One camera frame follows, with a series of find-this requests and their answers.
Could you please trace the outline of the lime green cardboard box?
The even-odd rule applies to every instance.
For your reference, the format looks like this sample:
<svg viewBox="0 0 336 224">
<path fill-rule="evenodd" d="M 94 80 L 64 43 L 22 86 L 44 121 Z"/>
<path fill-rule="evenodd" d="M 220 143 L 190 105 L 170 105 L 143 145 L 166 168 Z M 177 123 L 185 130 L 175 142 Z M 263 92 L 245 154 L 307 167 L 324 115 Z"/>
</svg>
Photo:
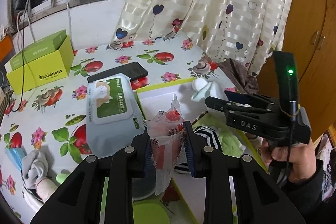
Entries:
<svg viewBox="0 0 336 224">
<path fill-rule="evenodd" d="M 50 34 L 25 47 L 6 64 L 6 77 L 14 94 L 68 77 L 74 60 L 66 30 Z"/>
</svg>

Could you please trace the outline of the red printed plastic bag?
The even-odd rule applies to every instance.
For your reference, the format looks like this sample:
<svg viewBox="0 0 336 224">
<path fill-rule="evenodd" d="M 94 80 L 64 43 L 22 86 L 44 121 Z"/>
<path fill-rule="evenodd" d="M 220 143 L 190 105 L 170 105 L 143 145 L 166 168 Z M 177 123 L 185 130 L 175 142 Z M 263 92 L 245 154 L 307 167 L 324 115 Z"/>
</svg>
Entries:
<svg viewBox="0 0 336 224">
<path fill-rule="evenodd" d="M 155 194 L 157 196 L 169 186 L 174 167 L 178 162 L 182 148 L 184 121 L 177 96 L 173 97 L 168 111 L 159 111 L 153 119 L 146 121 L 156 169 Z"/>
</svg>

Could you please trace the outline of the wet wipes pack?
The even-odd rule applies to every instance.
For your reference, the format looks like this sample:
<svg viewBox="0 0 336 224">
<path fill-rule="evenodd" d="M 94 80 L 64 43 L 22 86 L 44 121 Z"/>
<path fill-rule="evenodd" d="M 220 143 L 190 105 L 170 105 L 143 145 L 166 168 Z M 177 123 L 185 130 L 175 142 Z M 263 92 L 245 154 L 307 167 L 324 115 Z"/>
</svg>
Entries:
<svg viewBox="0 0 336 224">
<path fill-rule="evenodd" d="M 119 73 L 88 84 L 86 141 L 95 156 L 114 155 L 144 129 L 129 77 Z"/>
</svg>

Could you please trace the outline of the green cloth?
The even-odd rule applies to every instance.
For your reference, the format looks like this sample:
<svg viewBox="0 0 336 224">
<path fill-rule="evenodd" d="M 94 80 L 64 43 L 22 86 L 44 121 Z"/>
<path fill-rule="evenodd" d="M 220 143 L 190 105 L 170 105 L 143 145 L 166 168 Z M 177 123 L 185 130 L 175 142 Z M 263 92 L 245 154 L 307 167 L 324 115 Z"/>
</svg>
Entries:
<svg viewBox="0 0 336 224">
<path fill-rule="evenodd" d="M 56 175 L 56 181 L 58 184 L 62 184 L 66 178 L 69 176 L 67 173 L 59 173 Z"/>
</svg>

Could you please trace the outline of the black white striped sock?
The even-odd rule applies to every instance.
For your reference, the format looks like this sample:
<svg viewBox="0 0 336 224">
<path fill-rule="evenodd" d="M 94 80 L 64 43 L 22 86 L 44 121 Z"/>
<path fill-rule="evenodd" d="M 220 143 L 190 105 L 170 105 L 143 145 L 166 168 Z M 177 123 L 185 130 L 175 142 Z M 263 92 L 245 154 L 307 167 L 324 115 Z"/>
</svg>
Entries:
<svg viewBox="0 0 336 224">
<path fill-rule="evenodd" d="M 213 148 L 216 148 L 219 151 L 222 150 L 221 142 L 219 140 L 219 134 L 218 132 L 209 126 L 197 126 L 194 128 L 194 133 L 196 135 L 202 136 L 205 138 L 207 145 L 212 146 Z M 174 170 L 178 173 L 182 174 L 188 174 L 190 173 L 187 159 L 185 156 L 182 157 L 181 160 L 178 161 L 178 164 L 174 167 Z"/>
</svg>

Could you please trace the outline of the brown checked cloth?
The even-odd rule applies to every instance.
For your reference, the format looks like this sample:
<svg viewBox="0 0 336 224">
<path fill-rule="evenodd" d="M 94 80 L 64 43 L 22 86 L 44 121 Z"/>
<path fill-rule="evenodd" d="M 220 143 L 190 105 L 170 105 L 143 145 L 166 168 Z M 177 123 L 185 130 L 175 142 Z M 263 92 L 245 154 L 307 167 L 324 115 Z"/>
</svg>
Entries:
<svg viewBox="0 0 336 224">
<path fill-rule="evenodd" d="M 259 90 L 257 79 L 248 75 L 247 69 L 236 60 L 227 59 L 217 63 L 236 89 L 242 94 L 255 94 Z"/>
</svg>

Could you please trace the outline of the white towel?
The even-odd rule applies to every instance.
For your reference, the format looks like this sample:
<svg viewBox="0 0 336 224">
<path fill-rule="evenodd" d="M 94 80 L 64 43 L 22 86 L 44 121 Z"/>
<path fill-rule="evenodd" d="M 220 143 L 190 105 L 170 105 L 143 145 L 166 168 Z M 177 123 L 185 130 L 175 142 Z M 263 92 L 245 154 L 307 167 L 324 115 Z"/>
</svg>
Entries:
<svg viewBox="0 0 336 224">
<path fill-rule="evenodd" d="M 27 205 L 37 213 L 56 191 L 58 186 L 49 178 L 42 179 L 35 189 L 23 187 L 23 197 Z"/>
</svg>

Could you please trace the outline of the grey sock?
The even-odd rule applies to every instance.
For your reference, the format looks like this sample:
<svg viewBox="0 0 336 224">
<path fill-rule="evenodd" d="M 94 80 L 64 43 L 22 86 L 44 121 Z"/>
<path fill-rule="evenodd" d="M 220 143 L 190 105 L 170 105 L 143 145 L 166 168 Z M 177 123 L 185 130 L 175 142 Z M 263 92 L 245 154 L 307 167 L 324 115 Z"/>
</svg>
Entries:
<svg viewBox="0 0 336 224">
<path fill-rule="evenodd" d="M 49 164 L 45 153 L 33 150 L 22 159 L 22 179 L 27 189 L 35 189 L 41 180 L 47 178 Z"/>
</svg>

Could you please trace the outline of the green rabbit towel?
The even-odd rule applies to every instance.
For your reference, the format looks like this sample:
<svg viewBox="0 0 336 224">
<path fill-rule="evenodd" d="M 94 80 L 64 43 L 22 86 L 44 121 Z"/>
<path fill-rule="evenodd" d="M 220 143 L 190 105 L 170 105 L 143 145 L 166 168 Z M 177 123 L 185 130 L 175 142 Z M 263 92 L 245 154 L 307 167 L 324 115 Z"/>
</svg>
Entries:
<svg viewBox="0 0 336 224">
<path fill-rule="evenodd" d="M 246 147 L 241 143 L 241 141 L 231 132 L 231 130 L 226 126 L 226 124 L 218 120 L 212 114 L 206 112 L 199 116 L 192 123 L 192 128 L 197 126 L 209 126 L 215 129 L 219 134 L 219 140 L 222 146 L 222 153 L 224 155 L 240 157 Z"/>
</svg>

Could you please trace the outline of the heart patterned curtain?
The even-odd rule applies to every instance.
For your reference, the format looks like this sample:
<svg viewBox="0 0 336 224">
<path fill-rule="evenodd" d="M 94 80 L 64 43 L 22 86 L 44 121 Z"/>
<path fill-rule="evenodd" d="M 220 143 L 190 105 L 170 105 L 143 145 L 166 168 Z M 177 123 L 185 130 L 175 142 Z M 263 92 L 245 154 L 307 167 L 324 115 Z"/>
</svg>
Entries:
<svg viewBox="0 0 336 224">
<path fill-rule="evenodd" d="M 291 0 L 126 0 L 113 41 L 187 35 L 213 61 L 237 61 L 256 77 L 282 49 Z"/>
</svg>

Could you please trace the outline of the clear lidded plastic jar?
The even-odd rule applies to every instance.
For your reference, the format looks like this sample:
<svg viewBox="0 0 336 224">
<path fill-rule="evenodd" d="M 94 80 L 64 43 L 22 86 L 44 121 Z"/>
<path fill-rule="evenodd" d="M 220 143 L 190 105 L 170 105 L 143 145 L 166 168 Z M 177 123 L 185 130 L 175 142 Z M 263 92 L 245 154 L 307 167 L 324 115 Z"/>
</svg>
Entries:
<svg viewBox="0 0 336 224">
<path fill-rule="evenodd" d="M 155 192 L 156 169 L 153 167 L 145 178 L 131 179 L 131 194 L 134 201 L 144 200 Z"/>
</svg>

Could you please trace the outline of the green plastic jar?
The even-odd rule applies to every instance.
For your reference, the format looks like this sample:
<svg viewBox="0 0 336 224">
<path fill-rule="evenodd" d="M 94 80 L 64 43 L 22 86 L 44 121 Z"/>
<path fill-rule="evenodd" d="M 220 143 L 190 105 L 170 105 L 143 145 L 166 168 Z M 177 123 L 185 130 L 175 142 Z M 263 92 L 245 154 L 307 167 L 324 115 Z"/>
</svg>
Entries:
<svg viewBox="0 0 336 224">
<path fill-rule="evenodd" d="M 157 202 L 135 202 L 133 218 L 135 224 L 170 224 L 167 213 Z"/>
</svg>

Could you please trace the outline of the blue face mask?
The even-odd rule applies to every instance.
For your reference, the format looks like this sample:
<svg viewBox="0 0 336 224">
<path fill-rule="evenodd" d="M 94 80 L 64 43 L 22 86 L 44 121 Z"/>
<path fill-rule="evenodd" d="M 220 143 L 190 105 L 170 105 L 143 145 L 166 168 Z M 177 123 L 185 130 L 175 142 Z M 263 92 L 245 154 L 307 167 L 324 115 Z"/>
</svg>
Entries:
<svg viewBox="0 0 336 224">
<path fill-rule="evenodd" d="M 12 162 L 13 166 L 21 172 L 23 168 L 22 160 L 26 156 L 26 152 L 23 148 L 6 148 L 5 153 Z"/>
</svg>

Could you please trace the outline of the black smartphone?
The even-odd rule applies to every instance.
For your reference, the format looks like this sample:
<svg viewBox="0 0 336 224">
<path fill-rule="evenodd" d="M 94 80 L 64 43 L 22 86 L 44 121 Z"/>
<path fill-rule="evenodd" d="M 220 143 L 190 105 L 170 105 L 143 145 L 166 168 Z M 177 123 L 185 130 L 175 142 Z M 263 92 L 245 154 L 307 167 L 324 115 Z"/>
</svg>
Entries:
<svg viewBox="0 0 336 224">
<path fill-rule="evenodd" d="M 87 82 L 93 83 L 100 79 L 112 77 L 120 73 L 129 77 L 131 81 L 138 80 L 142 77 L 147 77 L 148 75 L 148 71 L 141 64 L 139 64 L 138 62 L 132 62 L 89 76 L 87 78 Z"/>
</svg>

